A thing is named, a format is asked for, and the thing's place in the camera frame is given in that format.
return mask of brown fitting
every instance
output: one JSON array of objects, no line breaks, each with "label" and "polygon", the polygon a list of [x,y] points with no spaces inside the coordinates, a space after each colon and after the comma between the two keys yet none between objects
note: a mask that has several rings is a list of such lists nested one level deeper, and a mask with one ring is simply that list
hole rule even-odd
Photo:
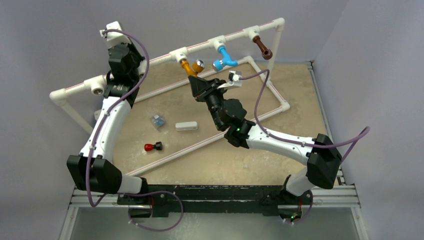
[{"label": "brown fitting", "polygon": [[253,38],[253,42],[259,47],[260,51],[262,52],[263,59],[269,60],[273,57],[273,52],[262,43],[261,38],[259,36],[255,36]]}]

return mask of gray wall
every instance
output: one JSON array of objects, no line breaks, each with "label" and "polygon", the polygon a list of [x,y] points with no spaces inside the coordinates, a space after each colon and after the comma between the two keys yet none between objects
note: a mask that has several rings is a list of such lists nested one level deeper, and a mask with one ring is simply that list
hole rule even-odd
[{"label": "gray wall", "polygon": [[[66,160],[88,134],[49,93],[108,70],[84,9],[77,1],[0,1],[2,240],[59,238],[74,186]],[[81,96],[74,103],[88,117],[96,100]]]},{"label": "gray wall", "polygon": [[[140,36],[150,56],[188,47],[283,17],[286,25],[277,60],[313,60],[324,46],[348,0],[86,0],[96,26],[120,21],[128,32]],[[273,31],[264,34],[271,47]],[[261,60],[257,46],[247,38],[227,44],[232,57],[252,54]],[[214,50],[189,56],[215,60]]]},{"label": "gray wall", "polygon": [[343,164],[371,239],[422,239],[424,2],[351,0],[316,59],[336,142],[361,140]]}]

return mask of blue valve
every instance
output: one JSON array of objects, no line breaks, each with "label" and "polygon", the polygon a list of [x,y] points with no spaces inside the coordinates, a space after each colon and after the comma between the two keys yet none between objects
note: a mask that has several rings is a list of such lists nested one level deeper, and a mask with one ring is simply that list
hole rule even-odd
[{"label": "blue valve", "polygon": [[222,54],[223,58],[221,60],[216,60],[212,63],[212,67],[215,72],[221,71],[225,66],[237,66],[239,63],[235,60],[231,59],[231,56],[228,54],[225,46],[220,46],[218,48],[218,52]]}]

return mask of beige table surface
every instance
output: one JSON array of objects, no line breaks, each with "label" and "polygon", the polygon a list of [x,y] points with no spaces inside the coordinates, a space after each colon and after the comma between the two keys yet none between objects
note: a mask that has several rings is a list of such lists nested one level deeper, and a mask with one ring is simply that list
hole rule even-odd
[{"label": "beige table surface", "polygon": [[[249,64],[233,69],[241,71],[243,76],[255,73]],[[228,71],[223,71],[207,79],[227,77]],[[141,85],[139,95],[186,78],[184,70],[176,63],[154,66]],[[290,109],[264,120],[264,126],[297,136],[316,137],[318,133],[325,133],[307,66],[275,64],[271,78],[274,86],[290,104]],[[239,99],[247,110],[246,118],[252,119],[261,86],[262,81],[255,77],[244,81],[241,88],[229,90],[224,97]],[[266,88],[258,114],[278,106],[277,99]],[[150,123],[150,117],[156,113],[166,119],[160,131]],[[197,130],[176,131],[175,123],[191,121],[198,123]],[[187,84],[133,106],[116,141],[113,163],[123,173],[128,173],[217,133],[206,103],[196,102]],[[158,141],[162,141],[163,151],[144,151],[144,144]],[[142,176],[150,184],[282,185],[287,175],[302,168],[300,163],[288,157],[264,150],[236,148],[226,139],[221,139],[145,172]]]}]

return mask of red knob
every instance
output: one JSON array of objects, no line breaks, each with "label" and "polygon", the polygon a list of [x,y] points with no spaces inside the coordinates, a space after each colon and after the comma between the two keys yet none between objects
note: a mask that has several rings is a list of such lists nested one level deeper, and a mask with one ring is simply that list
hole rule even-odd
[{"label": "red knob", "polygon": [[146,150],[146,152],[152,151],[153,150],[153,145],[152,144],[145,144],[144,145],[144,150]]}]

